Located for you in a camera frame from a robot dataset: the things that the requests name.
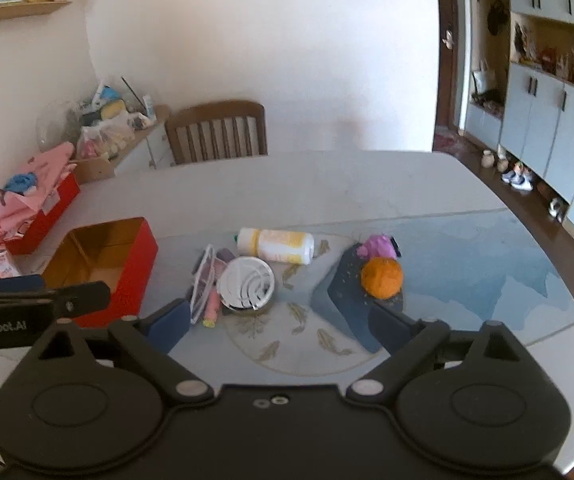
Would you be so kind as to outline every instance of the chair backrest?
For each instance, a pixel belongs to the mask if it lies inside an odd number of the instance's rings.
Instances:
[[[177,164],[267,154],[265,108],[222,101],[172,114],[165,124]]]

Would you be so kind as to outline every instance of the table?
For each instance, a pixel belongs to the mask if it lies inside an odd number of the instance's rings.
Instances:
[[[75,227],[134,216],[147,218],[160,239],[242,226],[282,228],[501,208],[493,192],[442,153],[348,150],[205,162],[82,186],[80,196],[23,266],[39,270]],[[572,428],[556,460],[567,472],[574,466],[574,326],[529,350],[572,409]],[[0,383],[21,354],[0,351]],[[355,370],[357,377],[365,373],[361,367]],[[272,382],[272,377],[259,367],[240,381]],[[325,379],[331,382],[334,377]],[[312,381],[320,378],[297,382]]]

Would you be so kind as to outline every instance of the shoe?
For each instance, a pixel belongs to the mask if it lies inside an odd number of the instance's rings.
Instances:
[[[502,181],[505,184],[509,184],[512,181],[512,178],[516,176],[516,172],[513,170],[507,171],[507,173],[502,174]]]
[[[521,176],[516,182],[512,180],[512,187],[518,191],[531,191],[533,189],[533,184],[528,178]]]

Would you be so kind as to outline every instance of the white bottle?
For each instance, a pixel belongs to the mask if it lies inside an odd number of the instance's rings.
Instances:
[[[308,265],[314,257],[314,237],[308,233],[243,228],[236,241],[240,254],[267,262]]]

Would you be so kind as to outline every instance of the red container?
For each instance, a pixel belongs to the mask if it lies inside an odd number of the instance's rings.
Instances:
[[[80,193],[80,187],[78,187],[74,173],[70,173],[47,197],[45,205],[34,218],[25,236],[19,240],[5,242],[8,251],[12,254],[33,253],[78,193]]]
[[[112,291],[109,307],[77,317],[79,326],[107,326],[136,316],[158,253],[144,218],[130,218],[70,231],[43,271],[49,288],[103,281]]]

